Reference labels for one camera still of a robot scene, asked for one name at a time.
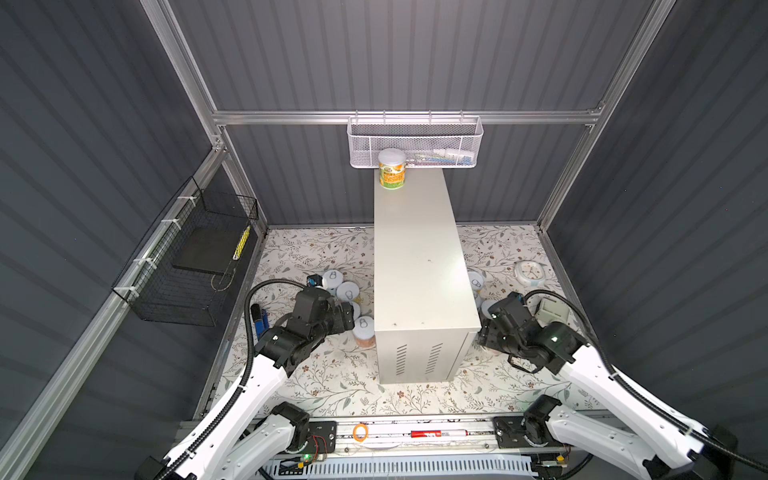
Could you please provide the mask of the peach label food can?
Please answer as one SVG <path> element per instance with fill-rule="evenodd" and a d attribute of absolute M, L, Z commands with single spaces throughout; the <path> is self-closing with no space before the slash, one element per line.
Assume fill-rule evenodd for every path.
<path fill-rule="evenodd" d="M 371 316 L 357 318 L 352 333 L 358 347 L 368 349 L 376 345 L 374 319 Z"/>

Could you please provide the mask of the orange yellow label can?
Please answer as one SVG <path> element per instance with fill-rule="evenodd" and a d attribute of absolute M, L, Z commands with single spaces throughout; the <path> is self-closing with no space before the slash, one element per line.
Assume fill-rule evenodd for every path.
<path fill-rule="evenodd" d="M 379 183 L 388 190 L 396 190 L 404 186 L 406 155 L 402 150 L 387 148 L 378 155 Z"/>

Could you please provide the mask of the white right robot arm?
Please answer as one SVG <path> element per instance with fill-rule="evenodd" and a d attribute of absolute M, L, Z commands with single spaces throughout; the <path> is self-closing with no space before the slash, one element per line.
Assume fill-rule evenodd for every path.
<path fill-rule="evenodd" d="M 738 453 L 728 430 L 708 428 L 674 410 L 621 373 L 602 347 L 569 325 L 539 324 L 529 294 L 510 293 L 482 315 L 480 345 L 531 373 L 542 370 L 586 391 L 625 430 L 585 416 L 550 395 L 540 395 L 514 424 L 497 418 L 502 440 L 518 436 L 533 447 L 554 443 L 577 447 L 637 479 L 730 479 L 736 464 L 765 473 L 765 463 Z"/>

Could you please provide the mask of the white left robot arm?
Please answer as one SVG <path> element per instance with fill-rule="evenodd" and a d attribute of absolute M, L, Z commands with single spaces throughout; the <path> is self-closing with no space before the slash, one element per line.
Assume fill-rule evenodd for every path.
<path fill-rule="evenodd" d="M 220 401 L 162 458 L 147 458 L 137 479 L 249 479 L 276 455 L 300 456 L 314 438 L 309 414 L 283 402 L 247 427 L 297 367 L 331 335 L 355 326 L 354 308 L 317 285 L 311 276 L 299 287 L 293 311 L 282 324 L 254 335 L 251 312 L 244 312 L 246 364 Z"/>

